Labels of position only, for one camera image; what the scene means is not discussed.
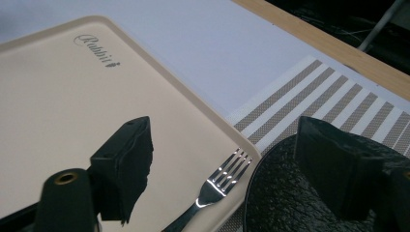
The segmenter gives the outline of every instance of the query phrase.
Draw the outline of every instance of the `fork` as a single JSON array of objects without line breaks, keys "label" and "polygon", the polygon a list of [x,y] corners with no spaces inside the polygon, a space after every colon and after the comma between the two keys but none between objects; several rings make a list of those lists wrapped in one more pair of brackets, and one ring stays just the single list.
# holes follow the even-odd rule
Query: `fork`
[{"label": "fork", "polygon": [[251,161],[252,158],[249,158],[245,151],[238,148],[202,185],[195,202],[162,232],[182,231],[199,210],[222,200],[238,183]]}]

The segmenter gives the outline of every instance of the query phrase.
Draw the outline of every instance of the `wooden surface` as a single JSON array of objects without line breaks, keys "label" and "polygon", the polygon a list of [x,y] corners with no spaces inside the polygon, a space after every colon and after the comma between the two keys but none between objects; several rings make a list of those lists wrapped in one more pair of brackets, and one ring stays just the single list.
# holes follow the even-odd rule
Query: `wooden surface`
[{"label": "wooden surface", "polygon": [[264,0],[233,2],[410,101],[410,76],[361,52]]}]

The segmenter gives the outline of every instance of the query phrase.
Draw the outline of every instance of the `beige tray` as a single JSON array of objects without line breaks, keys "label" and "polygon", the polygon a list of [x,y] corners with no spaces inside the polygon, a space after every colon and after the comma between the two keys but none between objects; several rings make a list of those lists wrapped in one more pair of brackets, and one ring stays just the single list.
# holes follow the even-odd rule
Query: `beige tray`
[{"label": "beige tray", "polygon": [[160,231],[238,146],[255,161],[187,231],[215,231],[244,200],[259,153],[110,20],[89,16],[0,45],[0,218],[40,199],[43,182],[89,158],[130,119],[151,118],[154,161],[130,224]]}]

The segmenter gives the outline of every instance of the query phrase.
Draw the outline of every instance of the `dark pebbled surface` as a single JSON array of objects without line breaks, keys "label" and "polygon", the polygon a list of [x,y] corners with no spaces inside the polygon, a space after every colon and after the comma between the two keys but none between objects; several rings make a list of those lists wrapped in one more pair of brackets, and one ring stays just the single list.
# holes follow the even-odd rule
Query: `dark pebbled surface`
[{"label": "dark pebbled surface", "polygon": [[[385,172],[410,166],[408,158],[392,149],[351,135],[385,160]],[[244,231],[372,231],[373,214],[364,221],[336,219],[293,160],[295,141],[295,135],[281,141],[253,172],[246,198]]]}]

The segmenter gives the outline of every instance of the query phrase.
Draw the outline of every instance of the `printed logo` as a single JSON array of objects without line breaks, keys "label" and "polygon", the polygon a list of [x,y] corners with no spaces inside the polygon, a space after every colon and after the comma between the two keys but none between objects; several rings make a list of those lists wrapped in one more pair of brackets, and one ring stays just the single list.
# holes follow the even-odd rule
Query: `printed logo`
[{"label": "printed logo", "polygon": [[87,46],[91,52],[107,67],[120,66],[120,62],[113,60],[112,55],[100,45],[100,40],[93,35],[81,35],[74,38],[73,42],[78,46]]}]

